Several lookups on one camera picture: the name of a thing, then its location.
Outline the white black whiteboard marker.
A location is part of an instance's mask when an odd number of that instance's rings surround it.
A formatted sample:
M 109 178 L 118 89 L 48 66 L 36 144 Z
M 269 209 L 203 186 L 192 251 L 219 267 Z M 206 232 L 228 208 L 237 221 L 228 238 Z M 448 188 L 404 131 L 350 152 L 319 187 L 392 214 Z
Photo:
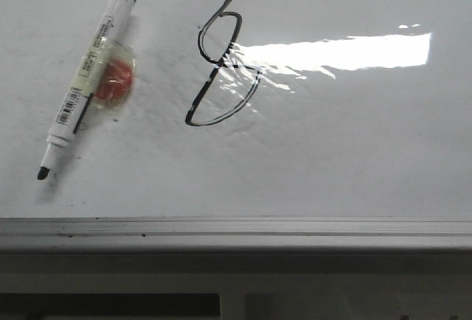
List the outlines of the white black whiteboard marker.
M 80 61 L 46 139 L 47 147 L 37 179 L 46 179 L 74 141 L 83 117 L 105 73 L 111 55 L 120 44 L 136 0 L 109 0 L 91 43 Z

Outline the red round magnet under tape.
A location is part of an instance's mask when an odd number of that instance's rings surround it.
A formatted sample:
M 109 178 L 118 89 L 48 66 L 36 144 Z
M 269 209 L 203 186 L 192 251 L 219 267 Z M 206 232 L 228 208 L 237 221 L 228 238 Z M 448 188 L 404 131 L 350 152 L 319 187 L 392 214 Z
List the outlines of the red round magnet under tape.
M 99 100 L 114 101 L 125 97 L 133 82 L 133 67 L 125 61 L 113 59 L 106 67 L 94 95 Z

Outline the white whiteboard with aluminium frame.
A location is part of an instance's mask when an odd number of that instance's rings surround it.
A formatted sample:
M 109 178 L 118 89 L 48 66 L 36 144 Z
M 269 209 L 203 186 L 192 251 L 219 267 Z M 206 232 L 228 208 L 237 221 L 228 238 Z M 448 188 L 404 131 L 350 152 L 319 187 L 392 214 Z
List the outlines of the white whiteboard with aluminium frame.
M 1 0 L 2 253 L 471 250 L 471 0 L 137 0 L 39 181 L 107 2 Z

